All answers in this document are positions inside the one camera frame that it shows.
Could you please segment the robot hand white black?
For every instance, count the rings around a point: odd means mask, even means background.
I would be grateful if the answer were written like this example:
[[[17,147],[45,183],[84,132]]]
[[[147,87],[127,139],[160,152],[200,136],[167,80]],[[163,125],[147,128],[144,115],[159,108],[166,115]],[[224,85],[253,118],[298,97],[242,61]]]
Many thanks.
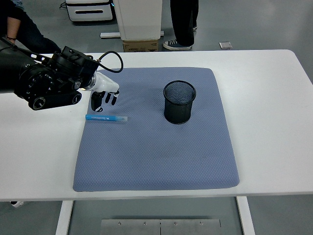
[[[92,77],[89,90],[93,91],[91,95],[91,109],[95,112],[103,110],[102,100],[105,95],[107,95],[105,103],[108,103],[111,96],[113,96],[112,105],[115,105],[119,95],[119,85],[98,71]]]

